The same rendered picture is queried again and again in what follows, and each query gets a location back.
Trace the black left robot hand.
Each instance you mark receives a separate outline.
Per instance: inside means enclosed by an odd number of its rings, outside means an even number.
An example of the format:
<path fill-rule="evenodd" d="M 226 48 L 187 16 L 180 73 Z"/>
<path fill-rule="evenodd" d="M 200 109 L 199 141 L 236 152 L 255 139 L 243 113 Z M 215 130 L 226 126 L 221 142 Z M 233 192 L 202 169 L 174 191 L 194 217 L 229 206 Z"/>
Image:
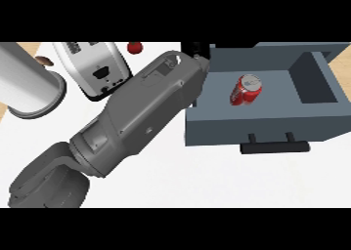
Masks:
<path fill-rule="evenodd" d="M 181 43 L 181 52 L 190 57 L 194 55 L 202 56 L 209 59 L 209 43 L 208 42 L 183 42 Z"/>

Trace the red soda can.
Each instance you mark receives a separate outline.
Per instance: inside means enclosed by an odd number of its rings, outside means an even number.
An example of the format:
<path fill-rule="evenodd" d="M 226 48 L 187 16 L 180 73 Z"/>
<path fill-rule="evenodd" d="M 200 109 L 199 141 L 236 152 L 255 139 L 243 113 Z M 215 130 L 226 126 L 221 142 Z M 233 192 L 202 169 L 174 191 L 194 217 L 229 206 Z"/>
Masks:
<path fill-rule="evenodd" d="M 263 81 L 255 74 L 240 76 L 230 95 L 233 105 L 251 104 L 263 91 Z"/>

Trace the grey-blue open drawer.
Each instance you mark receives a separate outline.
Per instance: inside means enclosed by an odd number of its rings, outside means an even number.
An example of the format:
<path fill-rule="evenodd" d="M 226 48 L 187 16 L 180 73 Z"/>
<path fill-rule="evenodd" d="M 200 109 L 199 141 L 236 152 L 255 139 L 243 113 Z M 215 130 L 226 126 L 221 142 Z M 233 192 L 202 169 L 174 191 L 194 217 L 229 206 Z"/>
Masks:
<path fill-rule="evenodd" d="M 329 63 L 350 46 L 348 42 L 261 42 L 254 48 L 211 47 L 209 74 L 196 109 L 227 111 L 237 80 L 255 74 L 263 93 L 254 106 L 292 110 L 310 104 L 347 103 Z"/>

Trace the grey-blue drawer front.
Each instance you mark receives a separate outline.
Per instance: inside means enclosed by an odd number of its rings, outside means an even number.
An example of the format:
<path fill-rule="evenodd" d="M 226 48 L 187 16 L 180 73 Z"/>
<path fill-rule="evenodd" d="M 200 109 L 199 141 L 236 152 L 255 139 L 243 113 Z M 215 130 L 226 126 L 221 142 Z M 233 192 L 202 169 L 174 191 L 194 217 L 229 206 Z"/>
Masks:
<path fill-rule="evenodd" d="M 348 132 L 351 103 L 199 105 L 186 114 L 187 146 L 237 145 L 251 134 L 260 143 L 285 142 L 288 133 L 297 141 L 323 142 Z"/>

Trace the red fruit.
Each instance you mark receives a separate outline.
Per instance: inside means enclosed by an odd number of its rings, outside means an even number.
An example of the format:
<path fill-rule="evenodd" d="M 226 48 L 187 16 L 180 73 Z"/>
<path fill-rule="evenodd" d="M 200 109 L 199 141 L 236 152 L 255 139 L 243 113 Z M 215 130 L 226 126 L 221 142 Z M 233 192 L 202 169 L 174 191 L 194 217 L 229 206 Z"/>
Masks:
<path fill-rule="evenodd" d="M 141 42 L 129 42 L 128 43 L 128 52 L 135 55 L 140 54 L 144 50 L 144 45 Z"/>

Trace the white and black appliance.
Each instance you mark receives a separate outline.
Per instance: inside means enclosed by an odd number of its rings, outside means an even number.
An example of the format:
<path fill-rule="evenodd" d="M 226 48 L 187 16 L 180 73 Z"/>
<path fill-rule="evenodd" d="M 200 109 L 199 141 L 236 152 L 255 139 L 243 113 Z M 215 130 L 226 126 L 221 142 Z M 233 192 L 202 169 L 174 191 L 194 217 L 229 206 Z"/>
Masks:
<path fill-rule="evenodd" d="M 94 102 L 103 100 L 132 77 L 113 42 L 54 42 L 60 61 Z"/>

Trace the brown round object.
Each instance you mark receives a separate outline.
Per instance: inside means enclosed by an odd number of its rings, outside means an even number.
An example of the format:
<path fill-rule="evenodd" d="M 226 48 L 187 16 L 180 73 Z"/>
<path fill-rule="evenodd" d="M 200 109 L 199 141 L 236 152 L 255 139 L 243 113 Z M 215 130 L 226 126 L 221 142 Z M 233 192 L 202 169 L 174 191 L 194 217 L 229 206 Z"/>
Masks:
<path fill-rule="evenodd" d="M 36 57 L 35 57 L 35 60 L 38 61 L 38 63 L 39 63 L 42 66 L 52 66 L 52 65 L 54 65 L 54 62 L 51 61 L 51 59 L 49 59 L 48 57 L 36 56 Z"/>

